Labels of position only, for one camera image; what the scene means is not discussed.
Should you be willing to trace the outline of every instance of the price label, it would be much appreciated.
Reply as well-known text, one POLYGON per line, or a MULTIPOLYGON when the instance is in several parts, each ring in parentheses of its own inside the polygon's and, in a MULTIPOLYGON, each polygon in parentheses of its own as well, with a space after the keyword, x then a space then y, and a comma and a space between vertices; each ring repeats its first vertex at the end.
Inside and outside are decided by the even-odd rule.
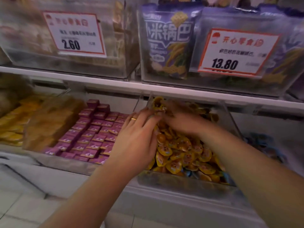
POLYGON ((43 15, 59 54, 107 57, 95 14, 45 11, 43 15))
POLYGON ((279 35, 212 29, 198 70, 233 76, 257 76, 279 35))

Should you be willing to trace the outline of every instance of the shelf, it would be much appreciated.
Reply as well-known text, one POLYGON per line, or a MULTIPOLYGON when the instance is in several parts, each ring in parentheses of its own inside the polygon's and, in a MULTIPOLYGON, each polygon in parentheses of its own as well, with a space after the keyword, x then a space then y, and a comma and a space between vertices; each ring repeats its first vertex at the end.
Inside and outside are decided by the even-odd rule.
POLYGON ((263 106, 274 106, 287 109, 300 109, 304 110, 304 103, 287 101, 277 98, 264 98, 260 96, 244 96, 236 95, 230 93, 219 93, 210 92, 196 89, 188 89, 182 87, 173 87, 165 85, 153 85, 148 83, 143 83, 138 80, 131 79, 130 81, 117 80, 117 79, 103 79, 97 77, 90 77, 84 75, 77 75, 72 73, 62 73, 55 71, 37 70, 37 69, 27 69, 19 67, 10 66, 0 66, 0 72, 14 73, 28 76, 35 76, 40 78, 53 78, 63 81, 76 81, 86 84, 97 84, 104 85, 106 87, 116 88, 120 91, 134 93, 139 91, 143 94, 150 94, 153 92, 157 95, 164 96, 174 96, 178 98, 187 98, 192 100, 223 100, 232 101, 237 104, 256 104, 263 106))

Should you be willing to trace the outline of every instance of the forearm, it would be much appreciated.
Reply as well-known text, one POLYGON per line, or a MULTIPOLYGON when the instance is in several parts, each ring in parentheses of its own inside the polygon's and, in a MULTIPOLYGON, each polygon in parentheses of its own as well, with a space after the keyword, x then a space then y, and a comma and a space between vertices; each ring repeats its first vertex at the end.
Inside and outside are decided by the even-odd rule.
POLYGON ((301 176, 211 122, 202 121, 200 128, 201 140, 218 155, 269 226, 303 224, 304 179, 301 176))
POLYGON ((105 163, 40 228, 99 228, 129 180, 114 163, 105 163))

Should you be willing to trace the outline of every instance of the tiled floor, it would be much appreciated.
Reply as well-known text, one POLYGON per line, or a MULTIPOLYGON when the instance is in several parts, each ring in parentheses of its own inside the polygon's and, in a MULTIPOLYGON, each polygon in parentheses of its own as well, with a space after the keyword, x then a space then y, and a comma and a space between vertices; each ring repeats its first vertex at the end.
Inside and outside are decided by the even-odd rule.
MULTIPOLYGON (((64 199, 21 195, 0 190, 0 228, 37 228, 64 199)), ((134 216, 109 212, 106 228, 174 228, 134 216)))

